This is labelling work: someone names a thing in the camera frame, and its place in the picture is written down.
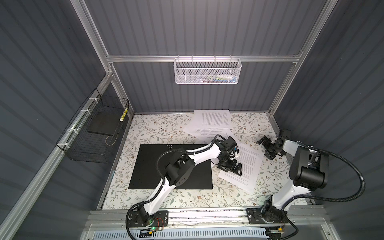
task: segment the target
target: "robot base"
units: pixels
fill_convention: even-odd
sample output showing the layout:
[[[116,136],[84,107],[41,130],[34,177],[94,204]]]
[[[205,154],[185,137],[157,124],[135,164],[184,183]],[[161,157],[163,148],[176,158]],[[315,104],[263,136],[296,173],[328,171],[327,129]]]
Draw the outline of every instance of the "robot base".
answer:
[[[168,225],[168,211],[158,211],[151,216],[153,222],[148,227],[157,227],[156,217],[161,218],[164,222],[164,227]],[[139,217],[139,211],[133,211],[129,213],[128,216],[128,227],[146,227],[146,223],[143,223]]]
[[[272,196],[264,202],[263,207],[246,209],[246,212],[250,224],[287,223],[281,210],[272,205]]]

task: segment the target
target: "white wire mesh basket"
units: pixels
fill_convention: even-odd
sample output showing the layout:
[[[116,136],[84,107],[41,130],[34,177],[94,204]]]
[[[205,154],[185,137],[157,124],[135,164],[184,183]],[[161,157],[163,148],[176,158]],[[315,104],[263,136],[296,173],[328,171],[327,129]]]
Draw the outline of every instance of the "white wire mesh basket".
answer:
[[[241,70],[240,59],[180,61],[175,58],[177,84],[237,84]]]

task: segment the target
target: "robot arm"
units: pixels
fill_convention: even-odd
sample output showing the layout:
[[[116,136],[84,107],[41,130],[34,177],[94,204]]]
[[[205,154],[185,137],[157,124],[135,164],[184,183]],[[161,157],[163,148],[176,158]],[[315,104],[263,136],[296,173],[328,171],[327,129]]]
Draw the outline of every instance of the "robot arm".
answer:
[[[265,223],[281,222],[283,220],[281,210],[288,211],[294,196],[307,194],[318,188],[324,188],[328,180],[329,156],[322,152],[306,147],[300,142],[290,140],[290,131],[281,130],[277,140],[272,143],[267,137],[257,142],[265,147],[264,156],[273,160],[277,155],[290,154],[293,156],[288,182],[283,188],[271,195],[262,208],[250,211],[249,214],[256,221]]]
[[[168,194],[177,186],[183,184],[189,177],[193,168],[210,159],[218,158],[218,168],[226,172],[231,171],[239,176],[242,175],[242,164],[237,163],[234,158],[238,156],[239,150],[237,149],[236,141],[228,137],[226,140],[216,140],[205,147],[187,150],[179,149],[181,152],[188,154],[180,154],[176,152],[171,155],[169,163],[165,166],[165,181],[160,180],[159,184],[149,196],[146,204],[138,208],[139,216],[142,223],[148,225],[164,202]]]

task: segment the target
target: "black wire mesh basket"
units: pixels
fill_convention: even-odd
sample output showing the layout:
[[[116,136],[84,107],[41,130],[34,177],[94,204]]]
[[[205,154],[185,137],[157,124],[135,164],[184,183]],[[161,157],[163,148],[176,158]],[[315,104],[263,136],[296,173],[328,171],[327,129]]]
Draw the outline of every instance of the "black wire mesh basket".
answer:
[[[57,146],[74,161],[113,162],[128,124],[128,107],[128,99],[99,94],[87,110],[81,110],[73,128],[68,129],[68,124],[62,136],[67,131],[70,135]]]

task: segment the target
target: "white ventilation grille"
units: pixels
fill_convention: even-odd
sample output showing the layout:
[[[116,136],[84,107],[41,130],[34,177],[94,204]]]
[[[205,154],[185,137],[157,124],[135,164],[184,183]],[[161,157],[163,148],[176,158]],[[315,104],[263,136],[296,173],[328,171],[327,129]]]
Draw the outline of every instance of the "white ventilation grille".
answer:
[[[136,239],[194,239],[194,238],[269,238],[265,229],[258,227],[221,227],[221,228],[187,228],[164,229],[155,232],[152,237],[139,237],[139,230],[131,230]],[[94,240],[130,240],[125,230],[95,231]]]
[[[179,61],[173,63],[177,84],[236,84],[239,81],[240,59],[229,61]]]

